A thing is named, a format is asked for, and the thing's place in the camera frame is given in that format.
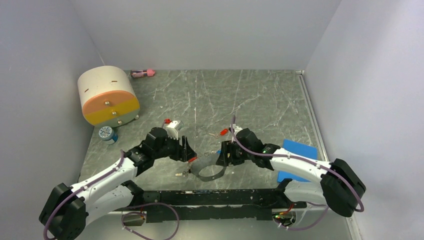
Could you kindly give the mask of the red key tag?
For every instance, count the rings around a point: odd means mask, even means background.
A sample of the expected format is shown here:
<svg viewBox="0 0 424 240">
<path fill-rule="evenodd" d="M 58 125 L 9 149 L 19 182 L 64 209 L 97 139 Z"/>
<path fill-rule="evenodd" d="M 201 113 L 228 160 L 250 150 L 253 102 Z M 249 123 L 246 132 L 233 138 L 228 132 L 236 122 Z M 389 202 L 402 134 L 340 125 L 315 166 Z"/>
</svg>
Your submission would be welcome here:
<svg viewBox="0 0 424 240">
<path fill-rule="evenodd" d="M 227 133 L 229 132 L 229 129 L 228 128 L 225 128 L 225 129 L 223 129 L 219 134 L 221 135 L 221 136 L 225 136 Z"/>
<path fill-rule="evenodd" d="M 197 159 L 198 159 L 197 157 L 193 157 L 193 158 L 189 159 L 187 162 L 188 162 L 188 163 L 192 163 L 193 161 L 195 161 L 195 160 L 197 160 Z"/>
</svg>

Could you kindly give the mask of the silver key with red tag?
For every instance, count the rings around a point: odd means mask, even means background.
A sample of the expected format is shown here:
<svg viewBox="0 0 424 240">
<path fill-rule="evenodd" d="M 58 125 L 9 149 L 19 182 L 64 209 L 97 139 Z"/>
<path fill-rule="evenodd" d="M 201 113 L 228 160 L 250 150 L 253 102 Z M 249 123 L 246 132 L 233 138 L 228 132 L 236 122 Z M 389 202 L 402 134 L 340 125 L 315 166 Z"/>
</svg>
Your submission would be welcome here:
<svg viewBox="0 0 424 240">
<path fill-rule="evenodd" d="M 210 136 L 214 137 L 214 138 L 220 138 L 221 135 L 219 133 L 208 133 Z"/>
</svg>

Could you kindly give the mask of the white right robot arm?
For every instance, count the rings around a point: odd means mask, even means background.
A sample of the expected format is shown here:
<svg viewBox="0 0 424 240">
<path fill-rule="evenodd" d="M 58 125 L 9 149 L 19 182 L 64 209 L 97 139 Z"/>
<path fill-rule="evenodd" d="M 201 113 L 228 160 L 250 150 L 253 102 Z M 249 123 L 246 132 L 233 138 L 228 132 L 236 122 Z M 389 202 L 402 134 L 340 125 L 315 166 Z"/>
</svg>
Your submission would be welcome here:
<svg viewBox="0 0 424 240">
<path fill-rule="evenodd" d="M 305 180 L 286 180 L 283 189 L 274 195 L 278 206 L 286 208 L 293 202 L 309 202 L 327 206 L 343 217 L 365 210 L 362 197 L 366 186 L 346 161 L 316 160 L 279 145 L 262 143 L 249 128 L 233 125 L 229 132 L 232 137 L 221 143 L 218 166 L 252 161 L 259 168 L 287 172 Z"/>
</svg>

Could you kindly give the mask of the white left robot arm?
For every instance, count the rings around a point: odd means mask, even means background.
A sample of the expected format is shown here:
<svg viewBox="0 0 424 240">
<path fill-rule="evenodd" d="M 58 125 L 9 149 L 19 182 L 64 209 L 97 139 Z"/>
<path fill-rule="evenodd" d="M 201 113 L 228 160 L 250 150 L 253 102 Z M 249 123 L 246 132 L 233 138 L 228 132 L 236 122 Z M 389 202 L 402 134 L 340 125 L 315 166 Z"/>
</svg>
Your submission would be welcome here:
<svg viewBox="0 0 424 240">
<path fill-rule="evenodd" d="M 187 137 L 174 128 L 154 127 L 141 143 L 120 151 L 119 159 L 96 175 L 71 186 L 58 184 L 51 191 L 39 216 L 45 240 L 74 240 L 87 225 L 111 211 L 128 208 L 142 214 L 141 208 L 161 205 L 133 180 L 150 169 L 155 160 L 190 163 L 198 155 Z"/>
</svg>

